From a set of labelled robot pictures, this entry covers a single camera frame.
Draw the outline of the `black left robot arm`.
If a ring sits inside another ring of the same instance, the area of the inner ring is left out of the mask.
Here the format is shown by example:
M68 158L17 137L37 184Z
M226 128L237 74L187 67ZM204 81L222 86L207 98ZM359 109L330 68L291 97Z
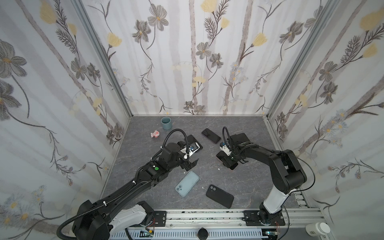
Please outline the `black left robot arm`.
M57 228L57 237L61 240L71 239L63 233L68 225L72 225L74 240L108 240L119 230L119 223L123 223L124 227L148 224L153 209L146 202L137 203L132 213L124 210L124 207L166 179L173 169L181 167L189 171L195 167L197 161L191 162L190 158L202 148L194 136L187 136L181 129L172 130L160 150L136 171L132 180L103 199L82 203L77 214Z

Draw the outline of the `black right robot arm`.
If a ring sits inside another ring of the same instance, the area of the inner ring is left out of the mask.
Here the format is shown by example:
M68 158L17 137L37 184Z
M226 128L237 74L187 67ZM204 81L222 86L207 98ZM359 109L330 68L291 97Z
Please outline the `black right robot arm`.
M257 219L264 226L269 226L282 217L282 209L292 193L307 182L307 175L299 163L299 158L291 150L270 150L250 141L246 134L230 135L223 127L224 142L217 158L222 164L234 170L248 159L259 161L270 169L273 187L268 197L260 204Z

